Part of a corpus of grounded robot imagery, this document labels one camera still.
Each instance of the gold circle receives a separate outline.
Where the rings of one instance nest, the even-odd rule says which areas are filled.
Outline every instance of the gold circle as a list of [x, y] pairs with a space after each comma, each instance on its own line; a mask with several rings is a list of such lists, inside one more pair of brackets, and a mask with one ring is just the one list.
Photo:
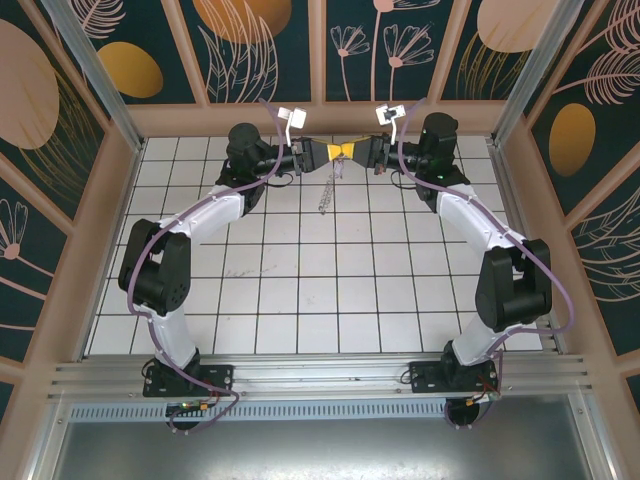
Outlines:
[[549, 135], [551, 166], [563, 177], [582, 168], [596, 138], [596, 121], [584, 105], [570, 103], [558, 112]]
[[258, 17], [264, 20], [273, 37], [284, 30], [291, 18], [291, 0], [193, 0], [198, 15], [213, 33], [233, 43], [256, 43], [262, 38], [260, 25], [256, 31], [245, 3], [256, 22]]
[[137, 45], [108, 43], [98, 56], [118, 91], [135, 98], [149, 98], [162, 90], [162, 71], [156, 61]]

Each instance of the decorative wallpaper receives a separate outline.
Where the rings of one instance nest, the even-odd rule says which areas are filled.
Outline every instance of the decorative wallpaper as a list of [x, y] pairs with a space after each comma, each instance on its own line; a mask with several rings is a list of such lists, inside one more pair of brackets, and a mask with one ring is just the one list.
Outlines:
[[311, 101], [307, 0], [181, 0], [211, 103]]
[[618, 355], [640, 348], [640, 169], [572, 231]]
[[472, 0], [442, 100], [506, 100], [557, 0]]
[[573, 41], [573, 37], [575, 37], [576, 32], [582, 25], [582, 22], [584, 21], [584, 17], [586, 17], [587, 13], [589, 13], [589, 10], [593, 6], [594, 1], [595, 0], [584, 0], [584, 3], [582, 4], [582, 8], [580, 9], [578, 16], [576, 17], [576, 21], [570, 25], [570, 28], [568, 28], [569, 32], [564, 38], [562, 45], [558, 49], [556, 56], [554, 57], [553, 61], [550, 63], [543, 77], [540, 79], [540, 83], [538, 84], [538, 87], [536, 88], [536, 90], [533, 92], [533, 95], [531, 95], [531, 98], [529, 99], [527, 106], [524, 107], [524, 114], [526, 116], [529, 115], [529, 113], [531, 112], [531, 109], [538, 101], [538, 98], [540, 97], [542, 90], [544, 90], [544, 88], [547, 86], [547, 80], [549, 79], [549, 76], [551, 75], [552, 72], [555, 71], [555, 69], [558, 66], [558, 63], [560, 63], [560, 60], [562, 60], [564, 53], [567, 51], [569, 44]]
[[66, 240], [0, 179], [1, 357], [24, 360]]
[[607, 4], [531, 131], [569, 213], [640, 141], [640, 8]]
[[326, 100], [427, 95], [452, 0], [327, 0]]
[[0, 425], [2, 425], [4, 413], [7, 411], [7, 407], [9, 406], [11, 393], [13, 393], [13, 385], [11, 383], [0, 381]]
[[17, 0], [0, 9], [0, 154], [74, 218], [104, 131]]
[[69, 0], [127, 104], [194, 103], [159, 0]]

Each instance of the pink line drawing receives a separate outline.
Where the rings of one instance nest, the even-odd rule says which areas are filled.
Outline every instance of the pink line drawing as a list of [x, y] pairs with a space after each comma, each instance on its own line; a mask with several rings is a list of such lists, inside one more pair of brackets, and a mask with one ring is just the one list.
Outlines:
[[352, 55], [360, 55], [366, 53], [370, 49], [367, 37], [362, 31], [362, 25], [359, 27], [346, 27], [344, 32], [339, 26], [330, 30], [331, 40], [336, 47], [336, 51], [340, 56], [340, 66], [342, 67], [342, 83], [344, 84], [344, 93], [347, 95], [347, 101], [351, 101], [349, 95], [349, 86], [347, 85], [347, 74], [344, 68], [344, 59]]

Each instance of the black cable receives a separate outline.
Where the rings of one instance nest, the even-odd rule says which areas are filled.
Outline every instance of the black cable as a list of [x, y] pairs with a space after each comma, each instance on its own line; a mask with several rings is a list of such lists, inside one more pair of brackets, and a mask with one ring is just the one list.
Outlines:
[[289, 178], [291, 179], [291, 180], [289, 180], [289, 183], [283, 183], [282, 185], [274, 185], [273, 183], [267, 182], [267, 186], [268, 187], [273, 187], [273, 188], [284, 188], [284, 187], [286, 187], [288, 185], [291, 185], [293, 183], [293, 180], [294, 180], [293, 179], [293, 175], [291, 175], [289, 172], [284, 172], [282, 174], [282, 176], [284, 176], [284, 175], [289, 175]]
[[396, 182], [394, 182], [394, 181], [393, 181], [393, 174], [394, 174], [394, 173], [397, 173], [397, 174], [398, 174], [398, 177], [399, 177], [399, 176], [402, 174], [402, 172], [400, 172], [400, 170], [394, 170], [393, 172], [391, 172], [391, 184], [392, 184], [394, 187], [399, 188], [400, 190], [415, 190], [415, 189], [416, 189], [416, 187], [415, 187], [415, 186], [413, 186], [413, 187], [403, 187], [402, 185], [400, 185], [400, 183], [396, 183]]

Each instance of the flower illustration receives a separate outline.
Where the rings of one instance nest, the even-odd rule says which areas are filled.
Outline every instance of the flower illustration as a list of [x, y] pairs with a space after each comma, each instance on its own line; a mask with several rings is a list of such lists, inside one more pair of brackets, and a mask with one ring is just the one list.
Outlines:
[[20, 202], [16, 202], [12, 214], [9, 202], [0, 200], [0, 258], [15, 260], [20, 256], [28, 216], [29, 210]]
[[349, 96], [349, 87], [347, 86], [347, 75], [344, 69], [344, 59], [350, 55], [360, 55], [366, 53], [371, 48], [369, 42], [366, 42], [366, 35], [362, 31], [362, 25], [359, 27], [346, 27], [344, 32], [339, 26], [331, 29], [331, 40], [336, 47], [336, 51], [340, 56], [340, 65], [342, 67], [342, 82], [344, 83], [344, 92], [347, 95], [347, 101], [351, 101]]
[[387, 13], [393, 10], [418, 10], [429, 8], [440, 3], [440, 0], [373, 0], [373, 6], [378, 12]]
[[371, 54], [371, 101], [376, 98], [376, 53], [378, 52], [378, 31], [380, 30], [380, 17], [383, 13], [394, 10], [418, 10], [421, 8], [435, 7], [440, 0], [373, 0], [373, 6], [378, 11], [376, 23], [373, 28], [373, 52]]
[[[9, 202], [4, 198], [0, 199], [0, 260], [18, 260], [40, 273], [53, 277], [53, 273], [34, 265], [20, 256], [20, 245], [27, 228], [28, 218], [29, 209], [25, 205], [20, 202], [16, 202], [12, 211]], [[0, 267], [6, 267], [6, 265], [4, 265], [3, 262], [0, 262]], [[36, 292], [24, 285], [12, 282], [11, 280], [3, 277], [0, 277], [0, 283], [40, 300], [45, 300], [47, 298], [47, 296], [42, 293]], [[12, 327], [4, 324], [0, 324], [0, 328], [13, 328], [17, 330], [23, 329], [22, 327]]]
[[393, 100], [393, 79], [396, 68], [420, 65], [433, 60], [433, 49], [428, 48], [431, 44], [429, 28], [430, 25], [422, 28], [409, 26], [402, 31], [400, 37], [398, 37], [398, 25], [384, 29], [384, 47], [391, 66], [389, 100]]

